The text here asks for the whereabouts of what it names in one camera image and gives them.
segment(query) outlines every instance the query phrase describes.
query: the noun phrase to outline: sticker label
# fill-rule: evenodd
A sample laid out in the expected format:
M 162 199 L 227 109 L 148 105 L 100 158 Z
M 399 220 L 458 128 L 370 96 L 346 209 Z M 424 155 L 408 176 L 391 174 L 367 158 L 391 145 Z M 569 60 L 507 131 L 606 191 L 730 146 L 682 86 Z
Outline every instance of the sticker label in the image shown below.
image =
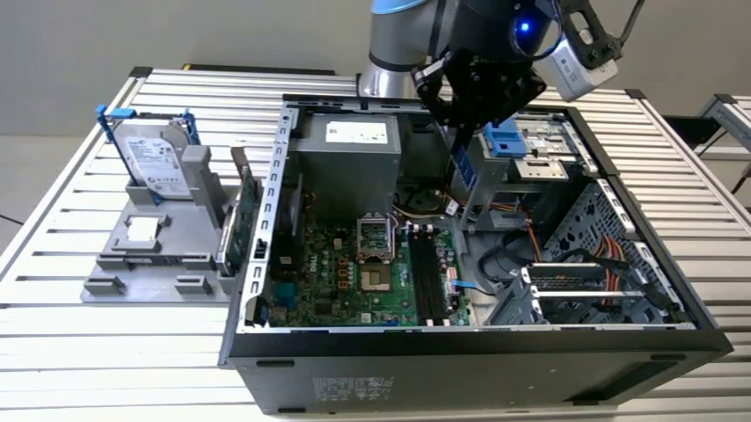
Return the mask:
M 458 209 L 459 209 L 459 202 L 456 202 L 455 200 L 451 200 L 451 201 L 448 202 L 448 205 L 446 206 L 446 213 L 447 213 L 450 216 L 455 216 Z
M 527 138 L 527 143 L 530 144 L 531 148 L 545 148 L 546 147 L 545 141 L 541 141 L 538 139 Z
M 131 264 L 154 264 L 151 258 L 127 258 L 126 259 Z
M 164 198 L 191 196 L 172 145 L 162 138 L 126 138 L 144 183 Z
M 330 121 L 327 142 L 387 144 L 386 123 L 367 121 Z
M 394 385 L 392 376 L 314 378 L 314 392 L 319 402 L 387 400 Z

